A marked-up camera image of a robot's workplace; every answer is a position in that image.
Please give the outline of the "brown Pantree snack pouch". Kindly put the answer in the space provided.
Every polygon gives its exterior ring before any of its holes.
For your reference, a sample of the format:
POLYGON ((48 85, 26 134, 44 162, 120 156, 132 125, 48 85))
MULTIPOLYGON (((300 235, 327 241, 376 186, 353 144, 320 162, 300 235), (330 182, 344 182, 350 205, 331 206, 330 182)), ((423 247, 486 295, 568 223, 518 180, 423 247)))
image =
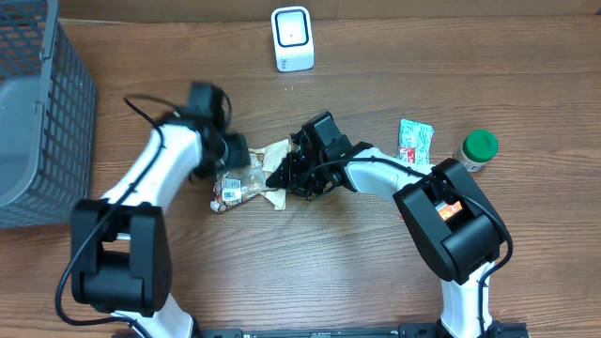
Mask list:
POLYGON ((289 138, 263 148, 250 148, 251 162, 248 166, 217 174, 210 208, 222 213, 262 195, 273 204, 275 210, 284 210, 285 190, 268 187, 267 179, 291 150, 289 138))

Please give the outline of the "light green packet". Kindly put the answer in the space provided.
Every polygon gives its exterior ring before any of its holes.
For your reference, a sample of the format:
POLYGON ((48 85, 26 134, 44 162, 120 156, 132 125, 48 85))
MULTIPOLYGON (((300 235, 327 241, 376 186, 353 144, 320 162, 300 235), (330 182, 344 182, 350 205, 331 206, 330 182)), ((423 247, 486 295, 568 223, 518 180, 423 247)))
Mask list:
POLYGON ((416 148, 415 164, 430 163, 430 146, 434 136, 434 129, 426 124, 402 119, 399 126, 400 146, 412 146, 416 148))

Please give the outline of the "orange snack packet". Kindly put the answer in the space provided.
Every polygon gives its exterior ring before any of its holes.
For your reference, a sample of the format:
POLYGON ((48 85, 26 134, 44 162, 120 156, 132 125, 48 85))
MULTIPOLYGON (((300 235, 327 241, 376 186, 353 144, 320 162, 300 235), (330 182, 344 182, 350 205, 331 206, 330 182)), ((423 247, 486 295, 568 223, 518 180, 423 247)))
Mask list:
POLYGON ((436 205, 436 210, 440 217, 446 221, 452 218, 455 214, 462 210, 462 205, 459 201, 454 202, 452 204, 447 204, 446 202, 440 202, 436 205))

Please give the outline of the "green lid jar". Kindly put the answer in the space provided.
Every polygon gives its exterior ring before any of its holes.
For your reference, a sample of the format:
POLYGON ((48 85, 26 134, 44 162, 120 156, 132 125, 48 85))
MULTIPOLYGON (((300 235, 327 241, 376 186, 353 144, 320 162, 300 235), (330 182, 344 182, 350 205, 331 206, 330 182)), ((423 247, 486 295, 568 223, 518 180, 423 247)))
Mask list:
POLYGON ((472 131, 454 152, 453 158, 469 172, 479 171, 499 152, 497 137, 487 130, 472 131))

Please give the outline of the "red snack bar wrapper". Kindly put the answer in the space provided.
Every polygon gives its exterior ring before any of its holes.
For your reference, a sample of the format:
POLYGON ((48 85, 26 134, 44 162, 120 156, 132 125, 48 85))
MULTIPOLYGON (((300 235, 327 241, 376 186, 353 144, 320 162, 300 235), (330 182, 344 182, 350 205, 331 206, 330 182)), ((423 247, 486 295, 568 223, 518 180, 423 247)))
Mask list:
POLYGON ((412 146, 400 146, 397 158, 408 163, 416 162, 416 148, 412 146))

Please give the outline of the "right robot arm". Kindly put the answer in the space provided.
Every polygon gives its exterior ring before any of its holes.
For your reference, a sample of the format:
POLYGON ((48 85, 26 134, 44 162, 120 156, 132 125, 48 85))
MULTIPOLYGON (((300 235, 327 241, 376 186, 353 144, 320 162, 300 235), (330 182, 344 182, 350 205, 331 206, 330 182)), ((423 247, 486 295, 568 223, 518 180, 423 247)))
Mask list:
POLYGON ((455 159, 438 165, 407 163, 377 147, 351 143, 329 112, 292 134, 293 148, 267 180, 307 200, 338 187, 379 196, 398 207, 425 264, 440 278, 443 309, 434 324, 405 324, 433 337, 494 337, 500 325, 488 310, 491 275, 513 241, 467 169, 455 159))

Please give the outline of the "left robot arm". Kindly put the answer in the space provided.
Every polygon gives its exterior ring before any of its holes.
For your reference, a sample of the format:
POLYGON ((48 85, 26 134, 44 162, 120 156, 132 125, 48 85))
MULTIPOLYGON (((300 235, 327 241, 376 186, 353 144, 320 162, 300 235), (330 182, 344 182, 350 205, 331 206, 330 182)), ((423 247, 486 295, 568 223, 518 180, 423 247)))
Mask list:
POLYGON ((232 104, 217 85, 194 83, 186 104, 168 107, 149 121, 150 138, 128 173, 71 212, 71 259, 54 306, 72 326, 121 322, 139 337, 201 334, 170 292, 164 214, 185 180, 244 167, 250 154, 245 137, 228 129, 232 104))

